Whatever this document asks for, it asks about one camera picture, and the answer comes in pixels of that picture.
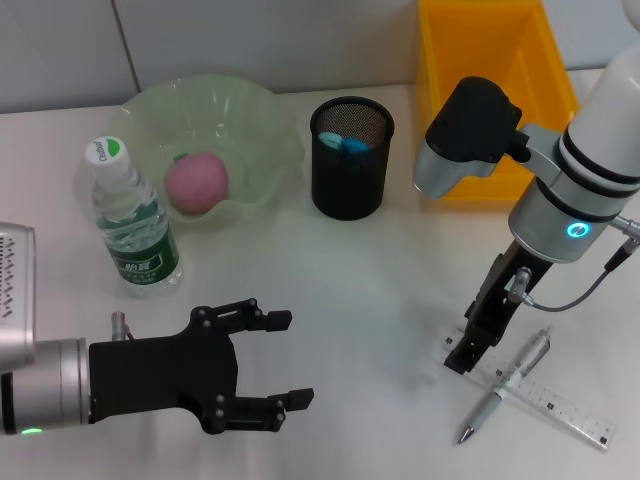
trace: orange storage box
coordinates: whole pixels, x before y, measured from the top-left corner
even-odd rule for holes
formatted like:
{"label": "orange storage box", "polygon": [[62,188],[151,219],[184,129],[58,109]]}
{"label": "orange storage box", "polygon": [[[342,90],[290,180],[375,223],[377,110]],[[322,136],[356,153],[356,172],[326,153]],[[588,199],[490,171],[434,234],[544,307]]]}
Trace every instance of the orange storage box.
{"label": "orange storage box", "polygon": [[[426,131],[458,82],[468,76],[500,85],[522,109],[520,126],[562,131],[578,101],[537,0],[421,0],[422,52],[417,97]],[[444,200],[496,205],[515,202],[532,174],[503,158],[488,178],[465,178]]]}

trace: blue object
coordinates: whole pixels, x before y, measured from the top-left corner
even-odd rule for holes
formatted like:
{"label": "blue object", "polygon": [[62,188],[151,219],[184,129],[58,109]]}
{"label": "blue object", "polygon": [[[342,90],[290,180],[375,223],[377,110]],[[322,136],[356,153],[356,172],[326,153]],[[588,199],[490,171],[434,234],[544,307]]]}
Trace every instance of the blue object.
{"label": "blue object", "polygon": [[591,225],[583,222],[572,223],[567,227],[567,235],[571,238],[582,238],[591,231]]}
{"label": "blue object", "polygon": [[321,132],[318,134],[318,140],[324,143],[326,146],[340,150],[342,146],[342,137],[337,133]]}
{"label": "blue object", "polygon": [[342,141],[342,148],[349,153],[362,153],[369,151],[369,147],[366,143],[351,137],[345,138]]}

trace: blue marker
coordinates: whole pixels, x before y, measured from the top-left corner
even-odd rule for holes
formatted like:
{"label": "blue marker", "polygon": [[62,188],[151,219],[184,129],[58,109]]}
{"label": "blue marker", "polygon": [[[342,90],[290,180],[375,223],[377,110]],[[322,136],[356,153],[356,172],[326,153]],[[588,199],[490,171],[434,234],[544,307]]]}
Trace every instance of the blue marker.
{"label": "blue marker", "polygon": [[369,151],[369,147],[366,143],[351,137],[345,138],[342,141],[342,149],[349,153],[363,153]]}
{"label": "blue marker", "polygon": [[336,150],[340,150],[340,147],[342,146],[342,137],[337,133],[332,133],[332,132],[319,133],[318,140],[324,143],[327,147],[335,148]]}

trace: bottle label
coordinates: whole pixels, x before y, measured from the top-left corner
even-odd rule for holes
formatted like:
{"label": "bottle label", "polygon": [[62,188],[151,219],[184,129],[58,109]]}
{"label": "bottle label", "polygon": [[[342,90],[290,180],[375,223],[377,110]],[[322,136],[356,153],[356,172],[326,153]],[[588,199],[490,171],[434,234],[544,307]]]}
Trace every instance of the bottle label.
{"label": "bottle label", "polygon": [[120,252],[108,248],[120,276],[135,285],[151,285],[167,278],[180,260],[171,230],[155,245],[138,252]]}

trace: green led light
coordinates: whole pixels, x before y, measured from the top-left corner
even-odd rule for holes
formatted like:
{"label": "green led light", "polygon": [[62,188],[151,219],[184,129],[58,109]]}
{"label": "green led light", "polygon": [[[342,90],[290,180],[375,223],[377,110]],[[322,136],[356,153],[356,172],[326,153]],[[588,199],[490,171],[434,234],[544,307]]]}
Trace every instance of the green led light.
{"label": "green led light", "polygon": [[23,435],[33,435],[35,433],[42,433],[42,429],[41,428],[27,428],[26,430],[22,431]]}

